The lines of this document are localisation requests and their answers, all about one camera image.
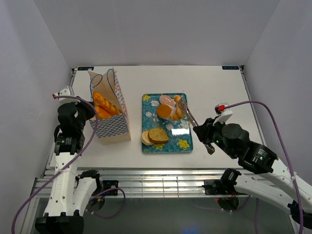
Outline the metal tongs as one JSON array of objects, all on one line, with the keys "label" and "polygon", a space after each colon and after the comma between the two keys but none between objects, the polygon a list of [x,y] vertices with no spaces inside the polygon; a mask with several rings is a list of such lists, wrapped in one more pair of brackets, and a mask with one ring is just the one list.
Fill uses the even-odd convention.
[{"label": "metal tongs", "polygon": [[[189,110],[188,105],[183,97],[181,97],[180,100],[178,101],[178,106],[181,109],[181,111],[186,115],[186,117],[189,119],[193,127],[199,126],[194,116],[192,115],[191,111]],[[210,155],[212,155],[215,152],[215,148],[211,144],[204,144],[204,146]]]}]

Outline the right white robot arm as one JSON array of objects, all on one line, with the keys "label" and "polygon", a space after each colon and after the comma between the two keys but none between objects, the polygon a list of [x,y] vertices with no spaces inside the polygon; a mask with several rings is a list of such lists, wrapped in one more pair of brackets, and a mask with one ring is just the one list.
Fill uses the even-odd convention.
[{"label": "right white robot arm", "polygon": [[265,145],[253,142],[249,132],[235,123],[225,124],[208,118],[202,125],[192,122],[193,130],[209,154],[215,144],[227,156],[237,159],[239,166],[274,184],[268,186],[228,168],[221,179],[205,189],[212,194],[241,193],[275,205],[296,223],[312,227],[312,187],[294,173]]}]

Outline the orange long fake bread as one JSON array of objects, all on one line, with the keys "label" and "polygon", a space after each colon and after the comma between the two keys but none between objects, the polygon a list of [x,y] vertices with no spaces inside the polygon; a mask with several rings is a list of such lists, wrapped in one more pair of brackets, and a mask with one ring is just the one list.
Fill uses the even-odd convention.
[{"label": "orange long fake bread", "polygon": [[113,116],[111,113],[109,113],[107,110],[105,110],[100,105],[95,106],[95,110],[97,112],[97,116],[99,119],[107,119],[107,118],[110,118]]}]

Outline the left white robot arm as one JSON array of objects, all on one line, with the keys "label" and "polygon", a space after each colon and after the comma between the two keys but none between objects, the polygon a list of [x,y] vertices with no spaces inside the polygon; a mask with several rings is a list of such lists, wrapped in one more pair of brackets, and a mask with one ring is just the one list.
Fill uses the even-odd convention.
[{"label": "left white robot arm", "polygon": [[81,153],[85,146],[83,129],[96,114],[91,102],[70,102],[58,108],[59,125],[55,128],[55,175],[48,204],[35,221],[40,234],[81,234],[83,213],[91,195],[103,190],[95,170],[77,177]]}]

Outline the blue checkered paper bag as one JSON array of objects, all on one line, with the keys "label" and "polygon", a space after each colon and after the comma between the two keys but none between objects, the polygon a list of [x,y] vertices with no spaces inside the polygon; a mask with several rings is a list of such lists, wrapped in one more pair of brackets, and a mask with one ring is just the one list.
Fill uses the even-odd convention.
[{"label": "blue checkered paper bag", "polygon": [[90,75],[90,94],[98,117],[90,119],[96,135],[103,145],[131,140],[130,124],[126,103],[113,68],[103,75],[88,72]]}]

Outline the twisted braided fake bread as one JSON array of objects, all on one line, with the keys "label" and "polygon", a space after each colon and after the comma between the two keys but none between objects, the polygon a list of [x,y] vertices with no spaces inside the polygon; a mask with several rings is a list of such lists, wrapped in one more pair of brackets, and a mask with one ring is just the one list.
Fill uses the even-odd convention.
[{"label": "twisted braided fake bread", "polygon": [[122,113],[120,109],[118,109],[111,102],[109,102],[106,98],[104,98],[103,95],[100,94],[99,92],[93,92],[93,100],[94,102],[96,102],[98,105],[103,107],[112,115],[118,115]]}]

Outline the fake croissant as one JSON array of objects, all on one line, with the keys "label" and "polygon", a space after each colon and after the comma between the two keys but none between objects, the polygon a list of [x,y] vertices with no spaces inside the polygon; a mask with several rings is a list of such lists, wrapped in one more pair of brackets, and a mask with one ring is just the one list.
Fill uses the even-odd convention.
[{"label": "fake croissant", "polygon": [[170,120],[172,121],[178,121],[185,117],[185,113],[180,107],[180,100],[183,100],[183,98],[179,95],[174,96],[174,101],[176,103],[175,111],[170,115]]}]

